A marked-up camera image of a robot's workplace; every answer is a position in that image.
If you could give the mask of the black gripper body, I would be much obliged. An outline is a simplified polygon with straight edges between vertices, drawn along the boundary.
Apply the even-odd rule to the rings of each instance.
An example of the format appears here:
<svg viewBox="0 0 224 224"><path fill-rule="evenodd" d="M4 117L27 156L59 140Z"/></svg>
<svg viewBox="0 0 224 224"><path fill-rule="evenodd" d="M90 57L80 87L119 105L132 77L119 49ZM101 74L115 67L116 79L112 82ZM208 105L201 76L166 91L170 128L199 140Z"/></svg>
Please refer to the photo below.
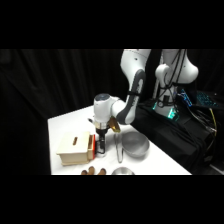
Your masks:
<svg viewBox="0 0 224 224"><path fill-rule="evenodd" d="M105 139L107 132L108 132L108 129L97 129L96 130L96 133L98 134L100 140Z"/></svg>

